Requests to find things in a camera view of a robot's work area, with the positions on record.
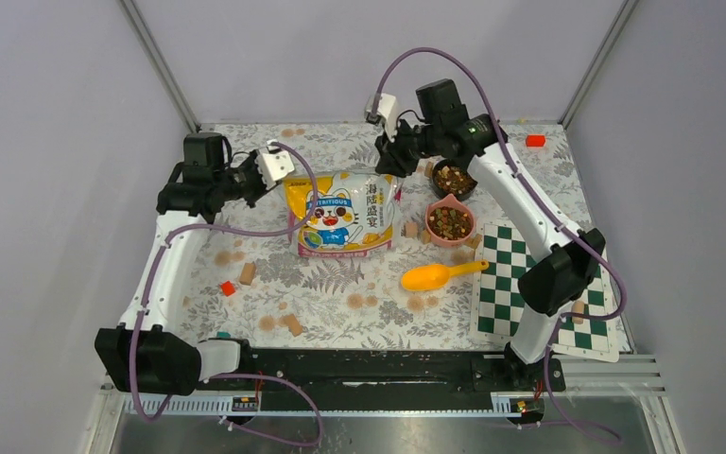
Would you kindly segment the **pet food bag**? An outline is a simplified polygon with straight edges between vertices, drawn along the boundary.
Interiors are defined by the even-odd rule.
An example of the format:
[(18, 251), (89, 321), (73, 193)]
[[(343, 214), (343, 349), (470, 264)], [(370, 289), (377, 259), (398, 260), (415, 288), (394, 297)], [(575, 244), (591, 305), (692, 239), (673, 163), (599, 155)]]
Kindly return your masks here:
[(371, 169), (283, 181), (288, 224), (306, 223), (288, 235), (301, 257), (362, 258), (395, 246), (401, 216), (402, 180)]

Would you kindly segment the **yellow plastic scoop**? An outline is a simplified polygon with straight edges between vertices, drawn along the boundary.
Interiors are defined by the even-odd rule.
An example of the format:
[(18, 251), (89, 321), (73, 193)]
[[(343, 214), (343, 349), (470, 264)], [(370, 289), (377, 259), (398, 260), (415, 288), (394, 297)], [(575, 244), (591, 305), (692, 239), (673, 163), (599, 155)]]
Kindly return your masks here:
[(431, 264), (405, 272), (400, 284), (407, 291), (430, 291), (443, 288), (453, 277), (485, 271), (488, 267), (489, 262), (485, 260), (455, 266)]

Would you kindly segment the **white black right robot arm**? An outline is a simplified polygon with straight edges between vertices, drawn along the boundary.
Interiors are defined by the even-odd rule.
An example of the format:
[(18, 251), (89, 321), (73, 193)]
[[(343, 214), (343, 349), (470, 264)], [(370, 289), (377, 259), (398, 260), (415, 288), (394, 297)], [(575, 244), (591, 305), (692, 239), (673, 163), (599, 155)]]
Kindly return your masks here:
[(441, 156), (463, 168), (510, 218), (535, 262), (518, 280), (525, 309), (506, 348), (508, 383), (526, 390), (542, 376), (539, 362), (553, 337), (555, 322), (594, 281), (605, 238), (582, 230), (557, 206), (519, 163), (505, 132), (486, 113), (471, 117), (455, 83), (441, 79), (416, 92), (422, 124), (401, 116), (395, 96), (375, 94), (365, 109), (368, 122), (383, 133), (375, 141), (380, 174), (406, 177), (420, 160)]

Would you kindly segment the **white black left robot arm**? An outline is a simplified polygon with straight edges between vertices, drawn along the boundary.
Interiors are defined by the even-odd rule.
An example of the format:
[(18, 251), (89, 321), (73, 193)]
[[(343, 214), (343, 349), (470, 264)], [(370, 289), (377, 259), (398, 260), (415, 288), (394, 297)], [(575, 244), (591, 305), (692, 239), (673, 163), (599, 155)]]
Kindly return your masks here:
[(197, 347), (175, 332), (196, 256), (224, 204), (254, 205), (270, 190), (258, 151), (241, 156), (234, 166), (229, 140), (216, 132), (184, 138), (183, 157), (157, 196), (155, 236), (138, 288), (118, 325), (95, 337), (96, 353), (119, 391), (188, 395), (217, 366), (232, 388), (254, 380), (253, 360), (234, 344)]

